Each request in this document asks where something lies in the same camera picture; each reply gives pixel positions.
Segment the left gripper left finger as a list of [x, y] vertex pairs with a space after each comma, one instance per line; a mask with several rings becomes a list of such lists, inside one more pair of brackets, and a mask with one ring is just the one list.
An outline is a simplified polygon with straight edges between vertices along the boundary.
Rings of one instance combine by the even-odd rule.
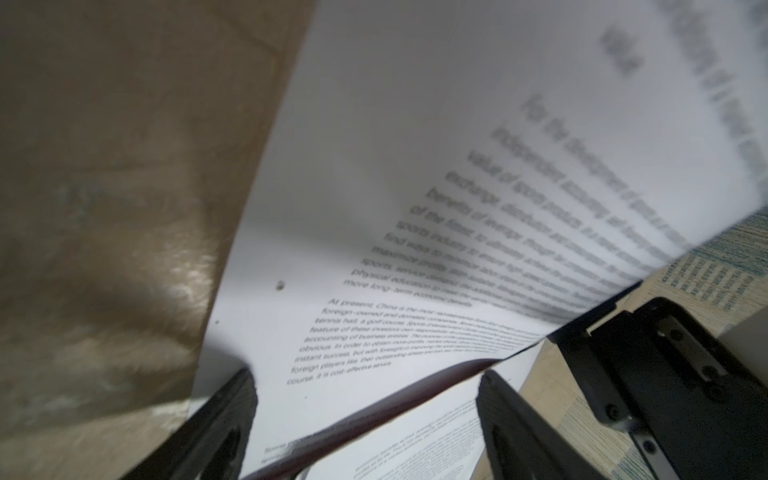
[[125, 479], [237, 479], [258, 405], [243, 368]]

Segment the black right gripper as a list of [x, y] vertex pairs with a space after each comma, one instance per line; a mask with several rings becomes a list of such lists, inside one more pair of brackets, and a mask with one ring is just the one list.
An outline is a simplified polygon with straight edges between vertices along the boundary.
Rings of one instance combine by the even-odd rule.
[[550, 334], [596, 420], [656, 479], [764, 479], [767, 386], [685, 308], [631, 285]]

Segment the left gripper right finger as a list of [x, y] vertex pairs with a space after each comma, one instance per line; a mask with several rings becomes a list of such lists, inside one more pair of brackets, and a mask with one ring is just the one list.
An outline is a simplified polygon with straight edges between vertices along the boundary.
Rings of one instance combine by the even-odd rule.
[[476, 406], [496, 479], [601, 479], [496, 371], [480, 380]]

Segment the white paper sheet underneath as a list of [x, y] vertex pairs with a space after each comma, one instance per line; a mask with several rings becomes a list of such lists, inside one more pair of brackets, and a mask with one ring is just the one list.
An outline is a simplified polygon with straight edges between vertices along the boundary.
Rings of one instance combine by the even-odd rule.
[[[497, 362], [419, 407], [311, 463], [300, 479], [468, 479], [484, 448], [476, 407], [480, 380], [496, 371], [514, 389], [529, 376], [542, 347], [536, 341], [513, 354], [483, 354]], [[477, 360], [443, 356], [444, 368]]]

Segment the white text paper sheet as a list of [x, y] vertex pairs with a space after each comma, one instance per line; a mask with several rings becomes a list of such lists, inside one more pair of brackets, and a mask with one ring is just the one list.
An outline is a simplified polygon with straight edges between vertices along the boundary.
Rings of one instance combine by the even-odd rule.
[[279, 475], [766, 201], [763, 1], [321, 1], [195, 391], [248, 366]]

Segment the red folder black inside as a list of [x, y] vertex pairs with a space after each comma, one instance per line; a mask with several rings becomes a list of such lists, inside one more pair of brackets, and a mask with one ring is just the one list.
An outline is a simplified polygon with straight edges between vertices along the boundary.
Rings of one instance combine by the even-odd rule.
[[258, 467], [245, 465], [240, 477], [291, 479], [311, 463], [419, 407], [496, 362], [492, 358], [469, 360], [432, 373], [332, 425], [287, 442], [282, 451], [273, 455], [266, 464]]

